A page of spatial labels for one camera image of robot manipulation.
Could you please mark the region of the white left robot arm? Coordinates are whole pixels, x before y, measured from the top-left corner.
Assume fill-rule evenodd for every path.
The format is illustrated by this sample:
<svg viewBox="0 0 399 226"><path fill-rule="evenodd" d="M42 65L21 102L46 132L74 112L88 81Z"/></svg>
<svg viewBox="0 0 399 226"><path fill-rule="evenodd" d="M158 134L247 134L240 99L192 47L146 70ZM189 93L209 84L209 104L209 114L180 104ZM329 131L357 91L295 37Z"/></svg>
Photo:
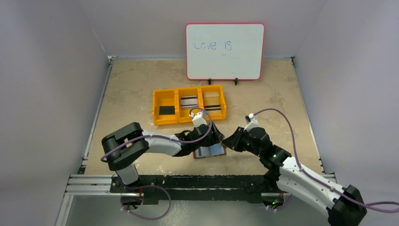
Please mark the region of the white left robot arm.
<svg viewBox="0 0 399 226"><path fill-rule="evenodd" d="M128 192L140 188L140 179L134 161L144 153L162 153L173 157L190 155L201 147L222 142L224 135L214 123L195 126L171 136L150 133L133 122L107 136L102 141L104 156L101 161L109 170L116 172L122 180L122 187Z"/></svg>

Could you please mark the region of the yellow three-compartment plastic bin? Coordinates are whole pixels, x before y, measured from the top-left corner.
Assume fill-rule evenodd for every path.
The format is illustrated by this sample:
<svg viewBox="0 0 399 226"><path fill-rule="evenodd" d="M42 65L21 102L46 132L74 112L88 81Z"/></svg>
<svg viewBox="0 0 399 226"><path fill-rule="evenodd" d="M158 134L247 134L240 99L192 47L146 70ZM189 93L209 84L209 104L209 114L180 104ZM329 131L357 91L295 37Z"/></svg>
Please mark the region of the yellow three-compartment plastic bin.
<svg viewBox="0 0 399 226"><path fill-rule="evenodd" d="M227 118L227 105L221 85L159 89L152 95L152 118L156 126L183 124L192 121L191 114L200 107L213 120Z"/></svg>

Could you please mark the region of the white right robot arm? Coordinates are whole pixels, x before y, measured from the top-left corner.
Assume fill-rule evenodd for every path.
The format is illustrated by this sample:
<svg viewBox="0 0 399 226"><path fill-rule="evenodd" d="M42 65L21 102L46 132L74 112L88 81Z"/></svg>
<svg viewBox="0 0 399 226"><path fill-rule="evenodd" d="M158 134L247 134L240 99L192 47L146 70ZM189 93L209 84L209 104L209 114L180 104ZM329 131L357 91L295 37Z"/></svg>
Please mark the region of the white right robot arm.
<svg viewBox="0 0 399 226"><path fill-rule="evenodd" d="M367 214L366 208L358 205L363 199L356 187L344 187L298 164L291 153L273 144L261 127L249 131L238 127L222 144L236 152L248 151L258 156L268 169L264 179L267 190L292 194L327 217L331 226L357 226ZM345 195L356 203L345 199Z"/></svg>

